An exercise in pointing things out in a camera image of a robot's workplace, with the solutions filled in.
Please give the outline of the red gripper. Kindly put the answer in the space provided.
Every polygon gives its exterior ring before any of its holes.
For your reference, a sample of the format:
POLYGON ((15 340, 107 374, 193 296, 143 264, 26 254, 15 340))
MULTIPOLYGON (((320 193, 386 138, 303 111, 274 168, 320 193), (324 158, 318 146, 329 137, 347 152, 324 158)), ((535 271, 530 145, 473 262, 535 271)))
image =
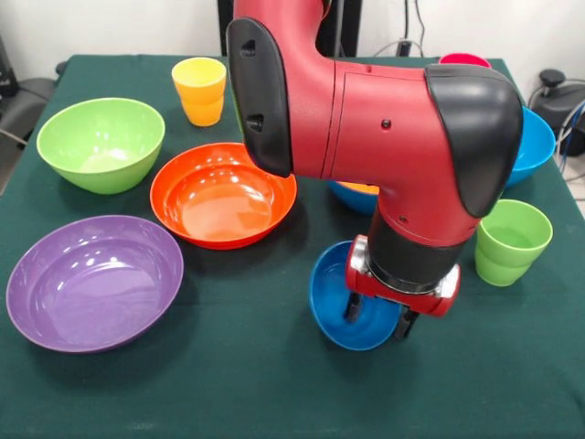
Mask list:
POLYGON ((452 307, 461 284, 461 266, 451 270, 428 291, 413 293, 394 284, 381 281, 371 268, 367 237, 357 235, 351 242, 346 258, 346 285, 352 291, 347 300, 343 317, 347 323, 355 323, 362 309, 362 296, 385 299, 404 305, 395 327, 393 338, 405 340, 414 327, 419 314, 443 317, 452 307))

